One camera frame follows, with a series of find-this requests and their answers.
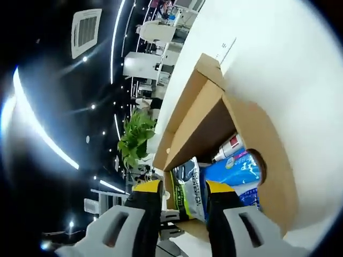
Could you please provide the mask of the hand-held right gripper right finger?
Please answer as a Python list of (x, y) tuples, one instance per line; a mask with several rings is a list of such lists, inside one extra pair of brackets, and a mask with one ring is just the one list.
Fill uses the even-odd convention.
[(206, 227), (213, 256), (304, 256), (280, 228), (254, 206), (244, 206), (227, 184), (206, 181)]

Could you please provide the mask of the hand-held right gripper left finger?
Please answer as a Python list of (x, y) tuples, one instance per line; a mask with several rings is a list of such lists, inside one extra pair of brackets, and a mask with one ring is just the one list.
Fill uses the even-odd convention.
[(124, 205), (115, 205), (88, 225), (85, 237), (57, 256), (155, 256), (160, 230), (163, 182), (139, 184)]

